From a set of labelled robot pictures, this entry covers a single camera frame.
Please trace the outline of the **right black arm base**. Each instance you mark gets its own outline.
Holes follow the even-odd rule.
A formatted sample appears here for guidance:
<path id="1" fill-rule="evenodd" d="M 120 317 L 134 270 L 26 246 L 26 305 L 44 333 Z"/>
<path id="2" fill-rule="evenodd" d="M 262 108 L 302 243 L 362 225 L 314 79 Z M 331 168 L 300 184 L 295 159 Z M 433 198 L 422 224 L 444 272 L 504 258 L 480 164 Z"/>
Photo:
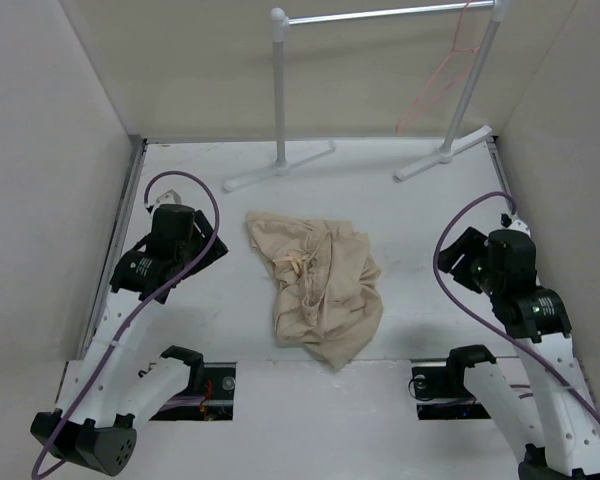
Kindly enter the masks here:
<path id="1" fill-rule="evenodd" d="M 420 421 L 486 420 L 482 404 L 444 366 L 413 367 L 408 384 Z"/>

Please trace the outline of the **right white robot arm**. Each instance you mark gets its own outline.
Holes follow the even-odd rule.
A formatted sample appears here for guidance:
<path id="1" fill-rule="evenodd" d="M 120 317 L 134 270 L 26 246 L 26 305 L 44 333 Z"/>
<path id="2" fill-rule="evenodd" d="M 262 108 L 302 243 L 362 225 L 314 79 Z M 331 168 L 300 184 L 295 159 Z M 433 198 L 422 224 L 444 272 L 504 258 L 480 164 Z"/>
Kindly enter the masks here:
<path id="1" fill-rule="evenodd" d="M 571 325 L 560 296 L 537 280 L 536 246 L 520 230 L 488 235 L 469 227 L 436 246 L 434 274 L 484 293 L 500 322 L 493 331 L 518 353 L 535 402 L 529 408 L 482 346 L 452 351 L 444 384 L 473 394 L 509 444 L 521 479 L 600 479 L 600 416 L 585 399 Z"/>

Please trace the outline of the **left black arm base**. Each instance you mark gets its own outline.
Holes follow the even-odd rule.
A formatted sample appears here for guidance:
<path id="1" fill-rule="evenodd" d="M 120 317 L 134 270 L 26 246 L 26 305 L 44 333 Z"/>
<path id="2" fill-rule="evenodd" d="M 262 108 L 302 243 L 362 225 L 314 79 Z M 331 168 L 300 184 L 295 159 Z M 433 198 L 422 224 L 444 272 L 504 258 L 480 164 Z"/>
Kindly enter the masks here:
<path id="1" fill-rule="evenodd" d="M 232 421 L 236 377 L 236 363 L 206 364 L 200 387 L 194 393 L 185 390 L 172 397 L 151 420 L 154 422 Z"/>

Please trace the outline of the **pink wire hanger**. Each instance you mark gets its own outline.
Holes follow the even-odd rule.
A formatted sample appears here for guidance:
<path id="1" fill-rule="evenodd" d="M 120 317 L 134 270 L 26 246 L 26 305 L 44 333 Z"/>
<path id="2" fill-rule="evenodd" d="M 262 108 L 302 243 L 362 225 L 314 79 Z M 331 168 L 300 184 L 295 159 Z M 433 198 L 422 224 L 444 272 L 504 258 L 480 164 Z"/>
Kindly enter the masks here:
<path id="1" fill-rule="evenodd" d="M 481 47 L 474 42 L 471 34 L 463 27 L 474 1 L 467 1 L 458 16 L 451 46 L 446 57 L 437 66 L 424 84 L 413 103 L 407 108 L 395 125 L 397 134 L 405 133 L 420 117 L 431 110 L 453 87 L 468 75 L 473 68 Z"/>

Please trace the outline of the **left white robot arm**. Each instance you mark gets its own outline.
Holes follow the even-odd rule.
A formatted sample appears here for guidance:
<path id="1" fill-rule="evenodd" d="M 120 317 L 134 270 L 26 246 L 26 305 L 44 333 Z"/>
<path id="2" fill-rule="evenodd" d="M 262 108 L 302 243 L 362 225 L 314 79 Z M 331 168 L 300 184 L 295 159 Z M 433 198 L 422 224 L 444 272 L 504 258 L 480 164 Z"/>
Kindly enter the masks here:
<path id="1" fill-rule="evenodd" d="M 30 433 L 43 455 L 115 477 L 152 417 L 205 407 L 212 383 L 201 353 L 169 345 L 145 369 L 136 355 L 170 291 L 227 252 L 202 211 L 179 204 L 153 211 L 149 233 L 114 269 L 100 330 L 73 385 L 53 410 L 34 416 Z"/>

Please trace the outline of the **beige trousers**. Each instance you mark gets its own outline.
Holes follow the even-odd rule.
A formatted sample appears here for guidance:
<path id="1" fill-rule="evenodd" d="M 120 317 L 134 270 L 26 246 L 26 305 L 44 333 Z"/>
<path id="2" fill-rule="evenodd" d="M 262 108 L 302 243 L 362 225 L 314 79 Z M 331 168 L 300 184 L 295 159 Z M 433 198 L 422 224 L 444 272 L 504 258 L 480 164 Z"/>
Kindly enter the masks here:
<path id="1" fill-rule="evenodd" d="M 273 327 L 339 371 L 376 334 L 384 311 L 369 235 L 349 221 L 251 210 L 246 230 L 277 291 Z"/>

